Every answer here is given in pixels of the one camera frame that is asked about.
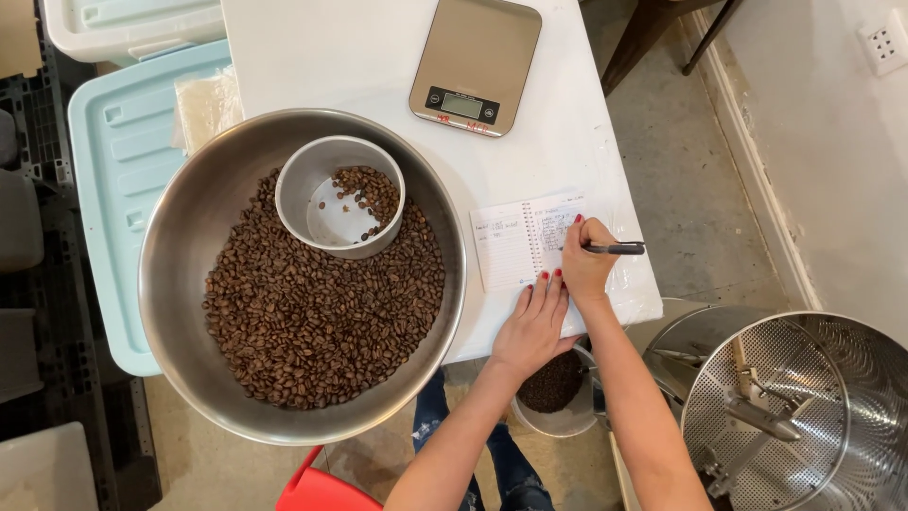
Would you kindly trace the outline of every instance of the white wall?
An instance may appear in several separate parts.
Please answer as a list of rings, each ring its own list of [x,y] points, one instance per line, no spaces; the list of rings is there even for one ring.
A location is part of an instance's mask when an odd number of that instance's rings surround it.
[[[856,32],[908,0],[746,0],[726,27],[772,188],[824,309],[908,347],[908,66]]]

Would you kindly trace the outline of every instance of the notebook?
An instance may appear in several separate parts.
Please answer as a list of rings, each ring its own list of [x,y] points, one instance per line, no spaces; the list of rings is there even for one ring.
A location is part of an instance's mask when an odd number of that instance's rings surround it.
[[[486,293],[526,286],[561,266],[558,249],[584,204],[582,193],[565,193],[471,211]]]

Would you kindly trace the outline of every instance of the light blue plastic lid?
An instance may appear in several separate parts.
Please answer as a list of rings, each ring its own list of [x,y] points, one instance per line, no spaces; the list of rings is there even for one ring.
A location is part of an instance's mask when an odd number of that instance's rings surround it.
[[[173,80],[230,65],[227,40],[157,56],[86,82],[69,104],[88,256],[113,360],[161,374],[139,317],[139,252],[158,197],[186,157],[170,146]]]

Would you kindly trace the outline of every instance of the baseboard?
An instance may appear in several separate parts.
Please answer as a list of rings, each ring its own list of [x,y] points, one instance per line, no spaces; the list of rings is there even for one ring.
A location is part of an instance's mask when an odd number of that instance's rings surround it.
[[[692,42],[694,47],[709,28],[709,22],[702,11],[695,11],[682,17],[682,24],[686,40]],[[725,132],[725,140],[744,183],[756,221],[763,231],[775,271],[792,308],[822,310],[822,304],[807,275],[804,261],[786,225],[785,214],[765,173],[765,166],[754,138],[747,129],[741,108],[735,100],[735,90],[715,44],[709,46],[697,68],[706,83],[706,90],[716,109],[719,125]]]

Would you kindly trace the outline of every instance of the digital kitchen scale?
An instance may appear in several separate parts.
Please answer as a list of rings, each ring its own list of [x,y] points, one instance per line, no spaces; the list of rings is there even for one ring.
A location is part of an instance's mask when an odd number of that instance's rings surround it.
[[[439,0],[410,110],[489,136],[514,125],[542,17],[504,0]]]

